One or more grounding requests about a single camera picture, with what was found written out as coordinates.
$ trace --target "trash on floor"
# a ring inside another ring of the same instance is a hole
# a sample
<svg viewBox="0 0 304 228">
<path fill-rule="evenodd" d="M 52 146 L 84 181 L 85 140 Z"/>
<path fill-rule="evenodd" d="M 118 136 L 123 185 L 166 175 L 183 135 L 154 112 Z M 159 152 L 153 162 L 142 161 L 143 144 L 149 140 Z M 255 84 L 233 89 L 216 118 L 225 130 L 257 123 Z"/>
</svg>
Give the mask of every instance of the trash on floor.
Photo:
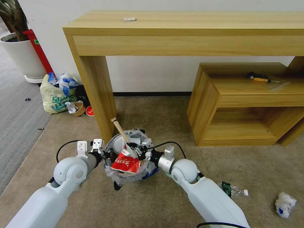
<svg viewBox="0 0 304 228">
<path fill-rule="evenodd" d="M 73 114 L 74 116 L 81 116 L 85 113 L 85 110 L 86 110 L 82 101 L 66 102 L 65 105 L 66 105 L 69 113 Z"/>
<path fill-rule="evenodd" d="M 287 219 L 290 215 L 291 209 L 295 206 L 296 203 L 297 200 L 291 195 L 288 195 L 285 192 L 281 192 L 275 201 L 277 214 Z"/>
<path fill-rule="evenodd" d="M 249 192 L 247 189 L 243 189 L 240 190 L 238 187 L 230 184 L 230 183 L 226 183 L 224 181 L 222 181 L 219 185 L 218 185 L 230 198 L 233 196 L 240 196 L 240 195 L 244 195 L 244 196 L 249 196 Z"/>
<path fill-rule="evenodd" d="M 88 116 L 95 116 L 94 115 L 94 112 L 93 112 L 93 109 L 92 109 L 92 106 L 88 106 L 85 110 L 85 113 L 88 115 Z"/>
<path fill-rule="evenodd" d="M 70 82 L 64 82 L 66 77 L 68 77 Z M 77 80 L 75 77 L 69 74 L 63 74 L 63 76 L 60 76 L 60 79 L 62 81 L 62 88 L 60 88 L 60 81 L 57 80 L 53 73 L 46 74 L 40 86 L 43 108 L 48 113 L 65 111 L 67 110 L 66 102 L 76 101 L 75 85 L 77 84 Z"/>
<path fill-rule="evenodd" d="M 74 102 L 66 102 L 66 107 L 67 110 L 69 111 L 70 114 L 77 112 L 78 107 L 75 106 Z"/>
</svg>

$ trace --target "small trash bin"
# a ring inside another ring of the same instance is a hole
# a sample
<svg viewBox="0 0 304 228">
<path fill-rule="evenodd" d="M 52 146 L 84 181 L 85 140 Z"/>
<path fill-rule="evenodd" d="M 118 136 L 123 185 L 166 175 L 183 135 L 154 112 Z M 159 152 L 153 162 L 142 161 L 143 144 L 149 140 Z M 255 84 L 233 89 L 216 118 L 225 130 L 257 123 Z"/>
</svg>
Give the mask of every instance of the small trash bin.
<svg viewBox="0 0 304 228">
<path fill-rule="evenodd" d="M 141 143 L 148 138 L 145 134 L 145 130 L 132 129 L 125 130 L 124 132 L 130 138 L 139 138 Z M 114 183 L 116 182 L 117 185 L 122 186 L 128 182 L 145 180 L 158 172 L 158 168 L 155 164 L 146 160 L 141 161 L 141 165 L 135 174 L 113 170 L 111 166 L 124 147 L 123 143 L 121 143 L 123 142 L 121 138 L 121 134 L 115 135 L 105 147 L 105 151 L 110 152 L 111 157 L 104 160 L 104 170 L 107 176 L 112 178 Z"/>
</svg>

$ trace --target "baseboard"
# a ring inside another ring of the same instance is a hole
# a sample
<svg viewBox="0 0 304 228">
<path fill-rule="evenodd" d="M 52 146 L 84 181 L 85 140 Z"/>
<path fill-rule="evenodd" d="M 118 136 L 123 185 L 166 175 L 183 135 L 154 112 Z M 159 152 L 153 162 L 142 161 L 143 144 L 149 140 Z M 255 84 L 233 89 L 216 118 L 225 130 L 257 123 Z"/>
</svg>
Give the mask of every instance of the baseboard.
<svg viewBox="0 0 304 228">
<path fill-rule="evenodd" d="M 191 92 L 113 92 L 115 97 L 191 96 Z"/>
</svg>

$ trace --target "gray carpet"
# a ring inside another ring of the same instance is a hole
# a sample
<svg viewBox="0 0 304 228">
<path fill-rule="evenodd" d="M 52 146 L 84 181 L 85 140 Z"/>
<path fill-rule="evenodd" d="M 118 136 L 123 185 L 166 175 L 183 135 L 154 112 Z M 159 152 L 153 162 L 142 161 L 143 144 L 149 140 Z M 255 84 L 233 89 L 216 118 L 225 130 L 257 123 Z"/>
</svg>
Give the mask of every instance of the gray carpet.
<svg viewBox="0 0 304 228">
<path fill-rule="evenodd" d="M 7 31 L 0 22 L 0 36 Z M 0 194 L 51 119 L 37 84 L 28 83 L 0 47 Z"/>
</svg>

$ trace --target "black cable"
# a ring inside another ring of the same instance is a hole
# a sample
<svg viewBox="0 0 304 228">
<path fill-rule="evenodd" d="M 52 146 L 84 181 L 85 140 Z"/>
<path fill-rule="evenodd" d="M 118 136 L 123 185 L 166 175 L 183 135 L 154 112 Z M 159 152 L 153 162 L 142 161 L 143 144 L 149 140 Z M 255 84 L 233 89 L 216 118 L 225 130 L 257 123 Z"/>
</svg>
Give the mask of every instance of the black cable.
<svg viewBox="0 0 304 228">
<path fill-rule="evenodd" d="M 180 148 L 181 152 L 183 153 L 184 158 L 186 159 L 186 155 L 185 155 L 183 149 L 181 148 L 181 146 L 180 146 L 177 142 L 168 141 L 168 142 L 164 142 L 164 143 L 162 143 L 162 144 L 159 144 L 159 145 L 157 145 L 157 146 L 149 147 L 148 149 L 154 149 L 154 148 L 160 147 L 160 146 L 165 145 L 165 144 L 168 144 L 168 143 L 174 143 L 174 144 L 176 144 L 176 145 Z"/>
<path fill-rule="evenodd" d="M 58 155 L 59 155 L 60 150 L 61 150 L 65 145 L 67 145 L 67 144 L 69 144 L 69 143 L 77 142 L 77 141 L 83 141 L 83 140 L 72 140 L 72 141 L 69 141 L 69 142 L 63 144 L 63 145 L 59 148 L 59 150 L 57 151 L 57 154 L 56 154 L 57 163 L 59 163 Z"/>
<path fill-rule="evenodd" d="M 199 228 L 201 226 L 204 225 L 226 225 L 226 226 L 233 226 L 233 227 L 238 227 L 238 228 L 247 228 L 241 225 L 236 225 L 236 224 L 232 224 L 232 223 L 223 223 L 223 222 L 208 222 L 208 223 L 200 223 L 196 226 L 196 228 Z"/>
</svg>

